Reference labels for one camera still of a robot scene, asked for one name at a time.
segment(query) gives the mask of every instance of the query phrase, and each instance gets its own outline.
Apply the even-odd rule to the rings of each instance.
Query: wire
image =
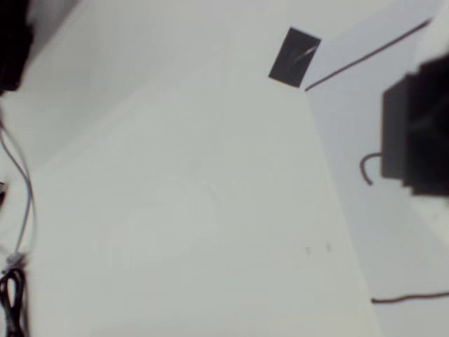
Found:
[[[423,293],[423,294],[411,294],[411,295],[404,295],[401,297],[396,298],[371,298],[372,304],[394,304],[399,302],[404,302],[406,300],[431,300],[435,298],[443,298],[443,297],[449,297],[449,292],[443,292],[443,293]]]
[[[426,27],[430,22],[431,22],[431,19],[425,20],[423,23],[421,23],[418,26],[410,29],[408,32],[402,34],[401,36],[396,37],[394,40],[391,40],[387,44],[384,44],[383,46],[375,49],[374,51],[366,54],[365,56],[362,56],[358,60],[355,60],[355,61],[349,63],[348,65],[345,65],[344,67],[341,67],[338,70],[335,70],[334,72],[331,72],[326,77],[324,77],[322,79],[319,79],[318,81],[312,83],[311,85],[309,85],[305,89],[305,91],[309,91],[310,89],[315,88],[316,86],[319,86],[320,84],[326,82],[329,79],[332,79],[334,76],[337,76],[338,74],[344,72],[345,70],[348,70],[349,68],[353,67],[354,65],[358,65],[359,63],[362,63],[362,62],[366,61],[368,58],[372,58],[374,55],[377,55],[378,53],[381,53],[385,49],[388,49],[389,47],[397,44],[398,42],[401,42],[402,40],[406,39],[410,35],[413,35],[414,33],[418,32],[422,28]]]
[[[15,167],[17,168],[17,170],[19,170],[20,175],[23,177],[23,180],[25,181],[25,184],[27,186],[27,201],[26,201],[26,204],[25,204],[25,212],[24,212],[24,215],[23,215],[22,226],[20,228],[20,234],[19,234],[19,237],[18,237],[18,240],[17,240],[17,244],[15,245],[15,253],[18,253],[18,251],[20,250],[20,245],[21,245],[22,240],[23,240],[23,236],[25,234],[25,230],[27,228],[29,212],[30,212],[32,204],[33,204],[33,209],[35,209],[34,208],[33,188],[32,188],[31,180],[29,178],[29,169],[28,169],[28,167],[26,165],[26,161],[23,159],[23,155],[20,154],[21,160],[22,160],[23,165],[25,167],[25,170],[19,165],[19,163],[17,162],[15,157],[11,154],[11,151],[9,150],[8,146],[5,143],[4,133],[8,136],[8,138],[11,140],[12,143],[15,142],[15,141],[12,140],[12,138],[11,138],[9,132],[6,130],[4,124],[0,122],[0,143],[1,143],[1,146],[5,150],[6,154],[10,158],[10,160],[14,163]]]
[[[366,174],[366,168],[365,168],[365,164],[369,159],[372,158],[377,158],[377,157],[381,157],[382,153],[380,152],[375,152],[375,153],[370,153],[367,154],[364,158],[362,158],[362,160],[360,160],[360,173],[362,174],[363,179],[366,181],[366,183],[371,186],[373,184],[373,181],[370,179],[370,177],[368,177],[368,174]]]
[[[14,299],[9,287],[14,284]],[[6,318],[6,337],[28,337],[27,284],[25,272],[20,268],[9,270],[0,279],[0,304]]]

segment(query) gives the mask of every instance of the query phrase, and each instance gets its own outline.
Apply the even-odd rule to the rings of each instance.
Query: white backdrop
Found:
[[[291,25],[386,3],[82,1],[1,102],[39,206],[34,336],[381,336],[306,96],[267,75]]]

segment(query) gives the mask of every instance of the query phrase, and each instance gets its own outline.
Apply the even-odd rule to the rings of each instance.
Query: black cable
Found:
[[[25,259],[26,255],[20,253],[20,246],[23,240],[25,230],[27,228],[29,220],[29,212],[32,208],[33,210],[33,223],[34,229],[37,224],[36,221],[36,207],[34,203],[34,193],[32,182],[30,178],[29,169],[25,156],[19,146],[15,141],[14,137],[8,132],[4,123],[2,121],[2,111],[0,109],[0,145],[5,150],[9,159],[13,162],[16,169],[22,176],[26,188],[27,188],[27,201],[25,205],[25,213],[23,216],[22,226],[20,228],[20,234],[15,246],[15,251],[7,259],[6,269],[3,271],[4,276],[0,279],[0,304],[4,309],[6,318],[6,337],[29,337],[28,329],[28,297],[27,297],[27,284],[25,276]],[[11,145],[15,148],[18,153],[21,164],[12,155],[10,149],[8,148],[5,138],[9,139]],[[10,284],[14,285],[14,299],[11,301],[9,287]]]
[[[431,300],[435,298],[449,297],[449,292],[443,293],[416,293],[411,295],[404,295],[396,298],[371,298],[372,304],[394,304],[403,302],[405,300]]]
[[[10,297],[11,283],[14,298]],[[0,304],[5,311],[6,337],[28,337],[26,276],[20,268],[10,269],[0,279]]]
[[[385,49],[388,49],[389,47],[397,44],[398,42],[401,42],[402,40],[406,39],[407,37],[409,37],[410,35],[418,32],[419,30],[421,30],[422,28],[426,27],[429,23],[431,22],[431,19],[425,20],[423,23],[419,24],[418,26],[410,29],[408,32],[402,34],[399,37],[396,37],[394,40],[391,40],[390,42],[388,42],[387,44],[384,44],[383,46],[375,49],[374,51],[366,54],[365,56],[362,56],[361,58],[359,58],[358,60],[355,60],[351,63],[349,63],[348,65],[345,65],[344,67],[339,68],[338,70],[335,70],[334,72],[331,72],[328,76],[312,83],[311,85],[309,85],[308,87],[306,87],[305,91],[309,91],[310,89],[319,86],[320,84],[326,82],[327,80],[333,78],[334,76],[337,76],[338,74],[344,72],[345,70],[348,70],[349,68],[353,67],[354,65],[357,65],[359,63],[362,63],[363,61],[366,61],[368,58],[373,57],[374,55],[377,55],[378,53],[381,53],[382,51],[384,51]]]
[[[370,177],[368,177],[368,174],[366,174],[366,168],[365,168],[365,164],[366,162],[371,159],[371,158],[376,158],[376,157],[381,157],[382,153],[380,152],[375,152],[375,153],[370,153],[367,154],[364,158],[362,158],[362,160],[360,160],[360,173],[362,174],[363,179],[366,181],[366,183],[371,186],[373,184],[373,181],[370,179]]]

